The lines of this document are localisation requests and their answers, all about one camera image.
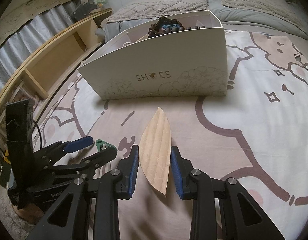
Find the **black cable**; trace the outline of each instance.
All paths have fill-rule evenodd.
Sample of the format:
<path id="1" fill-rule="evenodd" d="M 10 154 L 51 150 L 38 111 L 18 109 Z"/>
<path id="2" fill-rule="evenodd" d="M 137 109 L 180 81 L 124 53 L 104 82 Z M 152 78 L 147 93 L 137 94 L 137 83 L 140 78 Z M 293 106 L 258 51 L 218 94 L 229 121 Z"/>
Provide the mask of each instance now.
<path id="1" fill-rule="evenodd" d="M 40 136 L 40 150 L 41 150 L 42 149 L 42 135 L 41 135 L 41 131 L 40 131 L 40 128 L 37 125 L 37 122 L 35 120 L 33 120 L 33 123 L 34 123 L 34 127 L 33 127 L 33 130 L 32 130 L 32 133 L 34 131 L 34 128 L 36 127 L 38 132 L 39 132 L 39 136 Z"/>

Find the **pillow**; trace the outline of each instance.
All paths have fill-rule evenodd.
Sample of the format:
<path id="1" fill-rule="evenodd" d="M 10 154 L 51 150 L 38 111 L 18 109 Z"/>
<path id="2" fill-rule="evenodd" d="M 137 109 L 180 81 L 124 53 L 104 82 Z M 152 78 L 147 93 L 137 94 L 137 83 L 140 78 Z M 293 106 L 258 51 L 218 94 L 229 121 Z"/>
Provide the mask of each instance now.
<path id="1" fill-rule="evenodd" d="M 135 0 L 111 15 L 107 22 L 152 19 L 206 9 L 207 0 Z"/>
<path id="2" fill-rule="evenodd" d="M 285 0 L 221 0 L 221 2 L 227 7 L 248 9 L 276 16 L 305 32 L 293 7 Z"/>

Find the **star print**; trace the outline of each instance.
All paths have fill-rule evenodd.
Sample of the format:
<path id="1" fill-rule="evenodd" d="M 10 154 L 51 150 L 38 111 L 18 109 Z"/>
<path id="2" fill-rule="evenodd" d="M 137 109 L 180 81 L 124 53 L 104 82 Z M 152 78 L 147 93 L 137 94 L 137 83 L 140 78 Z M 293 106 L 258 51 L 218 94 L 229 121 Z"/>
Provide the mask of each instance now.
<path id="1" fill-rule="evenodd" d="M 285 76 L 280 70 L 272 70 L 276 73 L 277 76 Z"/>
<path id="2" fill-rule="evenodd" d="M 268 100 L 272 103 L 272 102 L 280 102 L 280 100 L 278 99 L 278 97 L 275 95 L 275 92 L 272 92 L 270 94 L 264 92 L 264 94 L 268 97 Z"/>

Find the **bed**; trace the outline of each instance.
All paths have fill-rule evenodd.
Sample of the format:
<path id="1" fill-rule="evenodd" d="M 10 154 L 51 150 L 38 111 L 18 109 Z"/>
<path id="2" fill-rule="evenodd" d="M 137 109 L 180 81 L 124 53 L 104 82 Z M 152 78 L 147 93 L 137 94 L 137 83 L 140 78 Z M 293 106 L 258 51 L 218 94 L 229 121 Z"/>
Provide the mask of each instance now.
<path id="1" fill-rule="evenodd" d="M 205 9 L 211 10 L 226 30 L 226 97 L 104 101 L 75 72 L 40 120 L 43 145 L 86 135 L 115 145 L 118 156 L 97 170 L 95 176 L 101 176 L 127 157 L 133 144 L 139 143 L 160 106 L 170 122 L 172 145 L 178 146 L 183 158 L 190 159 L 195 168 L 210 177 L 239 179 L 286 240 L 306 239 L 308 16 L 296 3 L 291 5 L 297 19 L 304 23 L 296 26 L 261 11 L 229 8 L 222 5 L 222 0 L 206 1 Z M 200 5 L 197 3 L 195 9 L 204 9 Z M 151 19 L 147 16 L 110 22 L 109 18 L 102 26 L 108 41 Z M 295 60 L 295 53 L 300 54 L 305 67 Z M 200 73 L 188 73 L 184 86 L 186 79 L 199 76 Z M 33 140 L 34 148 L 39 149 L 36 133 Z M 58 164 L 79 162 L 95 152 L 93 146 L 66 155 Z M 171 175 L 164 198 L 153 192 L 139 167 L 133 198 L 118 202 L 121 238 L 189 239 L 191 208 L 190 201 L 179 200 Z M 217 219 L 221 239 L 221 220 L 219 216 Z"/>

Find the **wooden leaf-shaped piece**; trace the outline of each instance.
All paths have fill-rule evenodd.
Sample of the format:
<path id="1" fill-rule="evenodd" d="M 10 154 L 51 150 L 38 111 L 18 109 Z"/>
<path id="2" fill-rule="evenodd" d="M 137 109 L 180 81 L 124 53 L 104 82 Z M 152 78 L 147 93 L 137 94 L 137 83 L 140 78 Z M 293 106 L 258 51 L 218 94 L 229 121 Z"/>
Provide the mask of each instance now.
<path id="1" fill-rule="evenodd" d="M 139 160 L 149 183 L 166 194 L 171 155 L 171 128 L 159 107 L 148 123 L 139 145 Z"/>

